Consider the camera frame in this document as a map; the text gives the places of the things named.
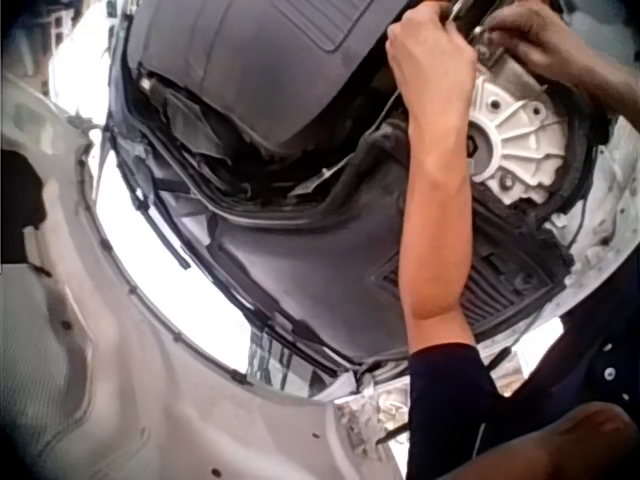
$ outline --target black plastic engine cover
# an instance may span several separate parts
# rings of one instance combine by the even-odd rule
[[[128,45],[140,64],[200,96],[270,150],[336,96],[409,0],[145,0]]]

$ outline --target hand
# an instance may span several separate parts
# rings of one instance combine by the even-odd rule
[[[387,32],[389,64],[410,124],[420,124],[423,134],[431,134],[428,127],[449,128],[451,123],[466,132],[469,121],[476,52],[453,25],[443,25],[449,11],[447,3],[422,3]]]
[[[485,24],[489,41],[505,47],[529,70],[580,87],[597,54],[539,1],[521,1],[495,12]]]

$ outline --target person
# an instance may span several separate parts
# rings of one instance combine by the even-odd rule
[[[635,361],[635,375],[628,375],[626,383],[614,382],[624,389],[622,396],[591,383],[585,394],[585,372],[597,364],[588,357],[590,366],[567,375],[571,381],[544,401],[504,413],[507,402],[474,346],[459,302],[472,255],[466,137],[477,59],[446,22],[448,14],[446,3],[422,3],[389,27],[386,44],[408,109],[411,147],[399,273],[411,352],[407,476],[596,478],[628,459],[636,445],[640,309],[636,303],[623,313],[618,310],[616,316],[624,321],[611,322],[624,326],[626,348],[621,351],[632,359],[629,365]],[[596,54],[546,4],[530,0],[505,7],[484,28],[491,42],[530,71],[597,97],[640,130],[637,74]],[[631,296],[636,299],[637,278]],[[567,389],[574,393],[556,398],[556,391]],[[598,399],[625,408],[579,406]],[[637,470],[630,472],[625,475],[640,478]]]

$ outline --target car hood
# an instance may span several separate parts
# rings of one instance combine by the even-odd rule
[[[47,211],[25,233],[38,268],[14,265],[1,277],[10,345],[2,349],[3,419],[36,471],[400,478],[389,450],[374,445],[371,419],[252,384],[188,339],[176,341],[101,235],[87,195],[86,134],[12,78],[3,78],[3,99],[3,147],[40,176]],[[16,125],[16,109],[38,121]]]

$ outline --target dark sleeve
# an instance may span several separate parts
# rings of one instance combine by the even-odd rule
[[[409,359],[409,376],[407,479],[435,479],[471,460],[480,426],[501,397],[471,345],[420,350]]]

